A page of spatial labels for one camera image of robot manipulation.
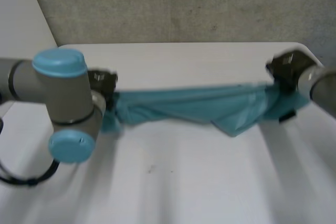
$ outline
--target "light blue joint cap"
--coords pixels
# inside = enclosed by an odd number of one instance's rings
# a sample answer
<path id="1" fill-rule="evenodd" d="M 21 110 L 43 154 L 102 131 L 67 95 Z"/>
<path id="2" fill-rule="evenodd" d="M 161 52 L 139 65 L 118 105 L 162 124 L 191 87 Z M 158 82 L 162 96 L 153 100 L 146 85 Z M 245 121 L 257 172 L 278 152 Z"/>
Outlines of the light blue joint cap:
<path id="1" fill-rule="evenodd" d="M 82 163 L 92 154 L 96 142 L 85 132 L 61 130 L 49 140 L 49 151 L 59 162 Z"/>
<path id="2" fill-rule="evenodd" d="M 34 69 L 55 78 L 75 78 L 88 71 L 80 51 L 53 48 L 39 52 L 33 59 Z"/>

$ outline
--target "white wall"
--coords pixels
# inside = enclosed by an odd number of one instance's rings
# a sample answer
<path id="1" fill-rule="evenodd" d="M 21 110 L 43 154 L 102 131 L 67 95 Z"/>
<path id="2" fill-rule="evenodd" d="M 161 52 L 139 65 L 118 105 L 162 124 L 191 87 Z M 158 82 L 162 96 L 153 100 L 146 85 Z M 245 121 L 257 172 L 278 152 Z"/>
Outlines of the white wall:
<path id="1" fill-rule="evenodd" d="M 33 58 L 56 47 L 37 0 L 0 0 L 0 57 Z M 11 103 L 0 106 L 0 116 Z"/>

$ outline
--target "cloth fold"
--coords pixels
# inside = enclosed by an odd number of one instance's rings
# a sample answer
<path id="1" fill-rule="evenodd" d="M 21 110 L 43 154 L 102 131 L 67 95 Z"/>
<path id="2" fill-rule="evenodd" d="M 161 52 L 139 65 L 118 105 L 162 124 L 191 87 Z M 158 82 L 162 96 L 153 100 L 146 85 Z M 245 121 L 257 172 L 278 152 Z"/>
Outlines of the cloth fold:
<path id="1" fill-rule="evenodd" d="M 299 93 L 280 93 L 277 84 L 239 84 L 114 94 L 114 109 L 106 111 L 102 131 L 120 131 L 123 124 L 177 118 L 211 123 L 236 136 L 262 120 L 278 120 L 309 101 Z"/>

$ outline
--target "white table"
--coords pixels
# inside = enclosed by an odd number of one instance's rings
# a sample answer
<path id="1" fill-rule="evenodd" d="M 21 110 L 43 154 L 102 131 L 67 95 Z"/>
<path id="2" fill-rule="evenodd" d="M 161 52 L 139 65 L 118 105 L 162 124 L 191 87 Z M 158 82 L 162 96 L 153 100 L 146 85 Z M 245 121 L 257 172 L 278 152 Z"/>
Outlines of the white table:
<path id="1" fill-rule="evenodd" d="M 265 62 L 296 43 L 67 45 L 118 89 L 270 81 Z M 43 105 L 15 103 L 0 158 L 42 173 L 51 124 Z M 211 125 L 165 120 L 100 135 L 88 162 L 60 165 L 34 189 L 0 185 L 1 224 L 334 223 L 336 123 L 314 105 L 282 125 L 231 138 Z"/>

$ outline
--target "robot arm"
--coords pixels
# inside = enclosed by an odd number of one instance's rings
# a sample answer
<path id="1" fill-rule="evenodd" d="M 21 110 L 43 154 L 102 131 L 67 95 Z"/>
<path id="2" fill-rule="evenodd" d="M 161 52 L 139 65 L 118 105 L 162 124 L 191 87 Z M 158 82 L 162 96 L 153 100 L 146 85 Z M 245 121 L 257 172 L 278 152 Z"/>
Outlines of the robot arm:
<path id="1" fill-rule="evenodd" d="M 298 50 L 274 57 L 266 68 L 282 92 L 297 90 L 336 118 L 336 68 L 325 68 Z"/>
<path id="2" fill-rule="evenodd" d="M 49 151 L 64 163 L 86 161 L 94 150 L 116 74 L 88 71 L 81 52 L 46 50 L 31 60 L 0 59 L 0 103 L 46 105 L 54 133 Z"/>

